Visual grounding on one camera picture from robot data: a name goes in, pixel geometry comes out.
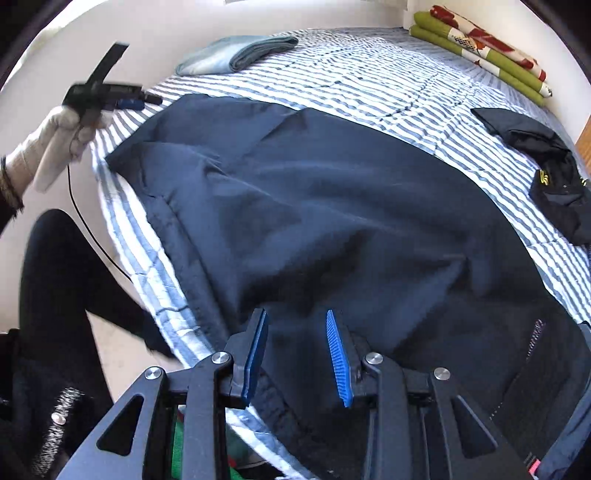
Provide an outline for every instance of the light blue towel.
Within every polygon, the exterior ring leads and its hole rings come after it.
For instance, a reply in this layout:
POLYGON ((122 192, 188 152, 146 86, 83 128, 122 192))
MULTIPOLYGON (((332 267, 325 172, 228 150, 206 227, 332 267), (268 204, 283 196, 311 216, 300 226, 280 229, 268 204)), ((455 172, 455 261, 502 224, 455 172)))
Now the light blue towel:
POLYGON ((291 50, 297 43, 295 37, 226 37, 191 53, 174 72, 181 76, 238 72, 264 55, 291 50))

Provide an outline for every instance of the wooden furniture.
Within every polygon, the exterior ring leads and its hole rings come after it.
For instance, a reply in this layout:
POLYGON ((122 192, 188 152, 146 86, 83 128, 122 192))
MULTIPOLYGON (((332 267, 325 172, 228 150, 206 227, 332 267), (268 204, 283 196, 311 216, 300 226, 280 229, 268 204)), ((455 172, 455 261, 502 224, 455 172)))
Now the wooden furniture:
POLYGON ((587 173, 591 175, 591 117, 589 117, 587 126, 579 137, 577 148, 583 157, 583 161, 587 167, 587 173))

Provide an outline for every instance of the bed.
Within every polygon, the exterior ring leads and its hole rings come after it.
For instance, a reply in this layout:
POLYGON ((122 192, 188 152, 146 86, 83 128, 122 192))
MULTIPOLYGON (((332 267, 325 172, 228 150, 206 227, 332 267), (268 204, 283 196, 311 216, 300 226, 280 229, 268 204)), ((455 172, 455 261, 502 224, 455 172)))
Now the bed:
MULTIPOLYGON (((189 309, 170 260, 133 189, 105 157, 146 119, 186 93, 245 97, 294 109, 315 108, 379 130, 463 172, 496 203, 537 266, 546 289, 581 323, 591 319, 587 252, 569 244, 528 196, 534 163, 488 135, 474 107, 531 116, 574 146, 556 118, 478 66, 402 29, 301 30, 288 53, 227 76, 171 76, 152 92, 161 107, 120 111, 92 144, 103 215, 121 261, 163 335, 187 367, 212 353, 189 309)), ((312 478, 273 437, 256 412, 228 411, 228 423, 290 478, 312 478)))

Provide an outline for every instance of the bracelet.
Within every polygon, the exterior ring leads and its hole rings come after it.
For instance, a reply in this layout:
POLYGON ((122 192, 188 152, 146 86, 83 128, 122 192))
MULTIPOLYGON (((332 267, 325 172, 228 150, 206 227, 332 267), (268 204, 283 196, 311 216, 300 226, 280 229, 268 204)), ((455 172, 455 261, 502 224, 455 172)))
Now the bracelet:
POLYGON ((6 171, 6 157, 2 157, 0 160, 0 193, 2 193, 6 203, 12 207, 13 210, 18 211, 24 208, 22 200, 12 186, 12 182, 6 171))

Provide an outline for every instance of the metal screw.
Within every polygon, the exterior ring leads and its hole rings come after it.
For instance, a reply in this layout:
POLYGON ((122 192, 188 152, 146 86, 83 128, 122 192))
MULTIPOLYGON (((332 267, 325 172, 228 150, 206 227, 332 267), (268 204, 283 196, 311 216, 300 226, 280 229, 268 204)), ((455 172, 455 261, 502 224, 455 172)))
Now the metal screw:
POLYGON ((216 365, 225 364, 230 360, 230 354, 226 352, 216 352, 212 355, 212 362, 216 365))
POLYGON ((150 367, 144 373, 144 377, 148 380, 156 380, 160 375, 162 375, 162 369, 160 367, 150 367))
POLYGON ((443 367, 437 367, 435 369, 435 371, 433 372, 433 374, 435 375, 435 378, 437 378, 438 380, 449 380, 450 377, 452 376, 452 373, 447 369, 447 368, 443 368, 443 367))
POLYGON ((370 365, 379 365, 384 361, 384 357, 380 353, 370 352, 365 355, 365 361, 370 365))
POLYGON ((66 424, 66 418, 58 412, 54 412, 51 414, 51 421, 53 423, 55 423, 56 425, 65 425, 66 424))

